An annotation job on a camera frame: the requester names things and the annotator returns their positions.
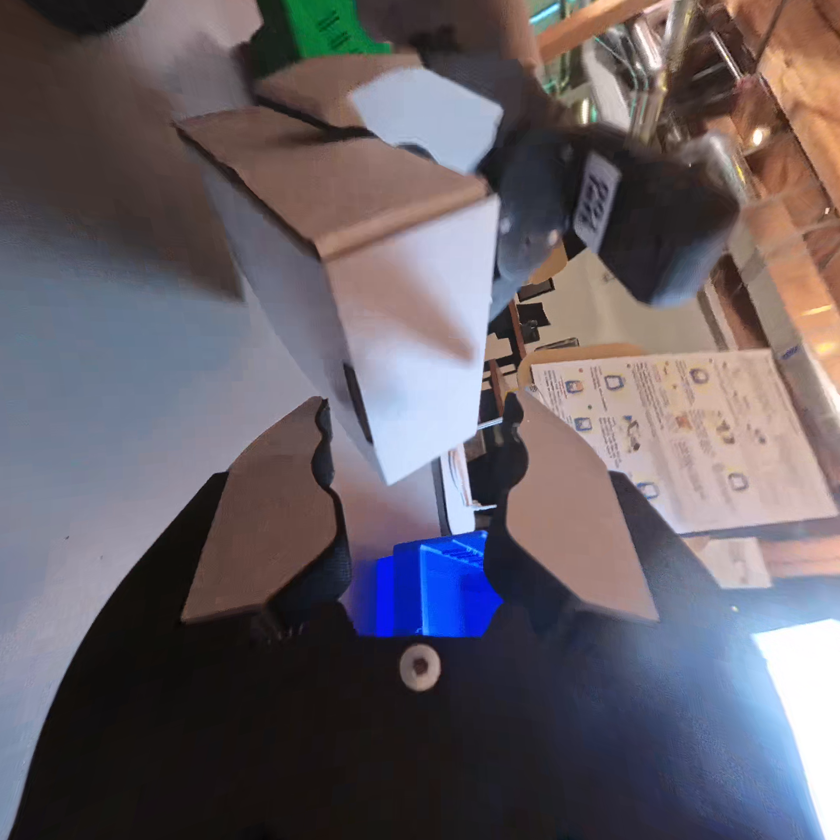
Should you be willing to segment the blue plastic bin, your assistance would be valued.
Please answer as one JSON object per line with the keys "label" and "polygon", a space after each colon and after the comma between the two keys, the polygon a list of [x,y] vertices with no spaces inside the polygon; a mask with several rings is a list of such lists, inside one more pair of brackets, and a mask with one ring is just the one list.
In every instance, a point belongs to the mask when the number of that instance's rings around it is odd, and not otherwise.
{"label": "blue plastic bin", "polygon": [[502,603],[484,568],[487,532],[397,544],[376,560],[369,637],[481,637]]}

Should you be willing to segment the instruction poster board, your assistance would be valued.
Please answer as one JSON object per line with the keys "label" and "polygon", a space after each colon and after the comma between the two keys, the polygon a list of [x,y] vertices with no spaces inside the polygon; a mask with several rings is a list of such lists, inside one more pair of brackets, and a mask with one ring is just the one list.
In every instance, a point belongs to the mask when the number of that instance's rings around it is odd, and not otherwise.
{"label": "instruction poster board", "polygon": [[537,361],[530,381],[679,534],[838,514],[770,350]]}

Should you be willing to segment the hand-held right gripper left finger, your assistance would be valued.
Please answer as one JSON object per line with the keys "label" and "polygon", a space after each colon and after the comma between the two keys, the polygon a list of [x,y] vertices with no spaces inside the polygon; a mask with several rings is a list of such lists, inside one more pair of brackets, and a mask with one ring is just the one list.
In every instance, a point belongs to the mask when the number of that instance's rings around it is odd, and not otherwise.
{"label": "hand-held right gripper left finger", "polygon": [[251,615],[308,624],[351,583],[333,488],[329,401],[314,396],[231,464],[182,609],[184,624]]}

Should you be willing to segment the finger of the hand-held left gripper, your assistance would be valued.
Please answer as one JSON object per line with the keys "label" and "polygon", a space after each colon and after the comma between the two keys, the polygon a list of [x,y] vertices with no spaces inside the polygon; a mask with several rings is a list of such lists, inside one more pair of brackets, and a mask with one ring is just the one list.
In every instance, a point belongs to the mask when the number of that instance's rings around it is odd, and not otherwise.
{"label": "finger of the hand-held left gripper", "polygon": [[500,104],[421,67],[388,70],[355,88],[363,126],[395,148],[419,149],[459,174],[475,174],[493,147]]}

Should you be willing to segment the green plastic bin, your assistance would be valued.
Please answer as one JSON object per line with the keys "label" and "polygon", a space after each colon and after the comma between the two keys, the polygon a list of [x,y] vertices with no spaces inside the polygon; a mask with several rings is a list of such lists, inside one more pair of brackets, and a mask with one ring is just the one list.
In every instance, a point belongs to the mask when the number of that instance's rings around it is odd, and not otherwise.
{"label": "green plastic bin", "polygon": [[370,37],[354,1],[258,1],[261,26],[248,42],[251,74],[262,79],[303,60],[324,56],[390,55]]}

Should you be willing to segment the black round object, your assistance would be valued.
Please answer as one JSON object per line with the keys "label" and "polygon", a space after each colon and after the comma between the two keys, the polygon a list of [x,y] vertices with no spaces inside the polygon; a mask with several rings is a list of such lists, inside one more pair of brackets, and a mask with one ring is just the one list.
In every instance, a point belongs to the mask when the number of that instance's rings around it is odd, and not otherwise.
{"label": "black round object", "polygon": [[27,1],[46,21],[72,35],[105,35],[137,17],[146,1]]}

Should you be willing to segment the bright window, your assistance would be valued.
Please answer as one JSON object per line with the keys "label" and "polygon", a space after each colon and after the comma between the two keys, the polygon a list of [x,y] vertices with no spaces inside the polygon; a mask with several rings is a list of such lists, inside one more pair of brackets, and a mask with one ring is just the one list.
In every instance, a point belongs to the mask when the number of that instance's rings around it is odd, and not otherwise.
{"label": "bright window", "polygon": [[839,838],[839,622],[753,637],[780,695],[824,838]]}

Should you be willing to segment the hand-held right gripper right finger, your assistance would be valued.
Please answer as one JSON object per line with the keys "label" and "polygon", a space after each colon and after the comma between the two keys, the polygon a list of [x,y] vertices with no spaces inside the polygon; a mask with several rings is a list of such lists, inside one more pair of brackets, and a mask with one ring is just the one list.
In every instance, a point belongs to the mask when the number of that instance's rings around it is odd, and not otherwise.
{"label": "hand-held right gripper right finger", "polygon": [[526,449],[524,476],[511,488],[513,541],[586,609],[657,623],[658,610],[606,466],[531,391],[510,393]]}

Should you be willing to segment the cardboard box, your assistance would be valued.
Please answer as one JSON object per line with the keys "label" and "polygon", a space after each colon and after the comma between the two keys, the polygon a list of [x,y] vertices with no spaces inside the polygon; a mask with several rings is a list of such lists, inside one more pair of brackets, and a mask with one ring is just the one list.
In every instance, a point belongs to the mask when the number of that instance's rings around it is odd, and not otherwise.
{"label": "cardboard box", "polygon": [[236,268],[388,486],[476,428],[500,215],[477,173],[363,126],[352,90],[405,67],[307,59],[175,122]]}

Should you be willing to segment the wood and metal shelf rack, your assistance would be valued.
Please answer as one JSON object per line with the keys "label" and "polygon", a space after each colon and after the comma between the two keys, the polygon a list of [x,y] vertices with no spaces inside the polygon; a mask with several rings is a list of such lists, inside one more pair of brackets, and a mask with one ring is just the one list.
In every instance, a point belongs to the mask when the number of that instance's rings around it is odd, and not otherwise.
{"label": "wood and metal shelf rack", "polygon": [[769,349],[834,485],[839,459],[838,2],[540,2],[549,90],[698,165],[741,204],[699,303]]}

